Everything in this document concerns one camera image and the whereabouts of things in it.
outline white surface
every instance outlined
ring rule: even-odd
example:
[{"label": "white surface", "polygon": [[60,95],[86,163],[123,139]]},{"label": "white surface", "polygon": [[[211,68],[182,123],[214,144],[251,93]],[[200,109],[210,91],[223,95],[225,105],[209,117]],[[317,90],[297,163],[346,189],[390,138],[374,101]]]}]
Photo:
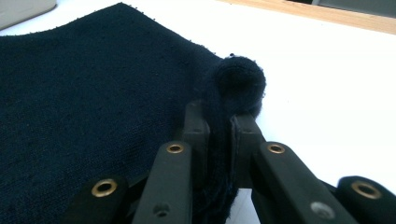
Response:
[{"label": "white surface", "polygon": [[[115,3],[59,0],[0,35],[52,29]],[[263,135],[291,147],[318,178],[336,185],[362,175],[396,192],[396,35],[217,1],[124,3],[220,57],[256,60],[268,83]],[[228,223],[259,223],[248,191],[240,196]]]}]

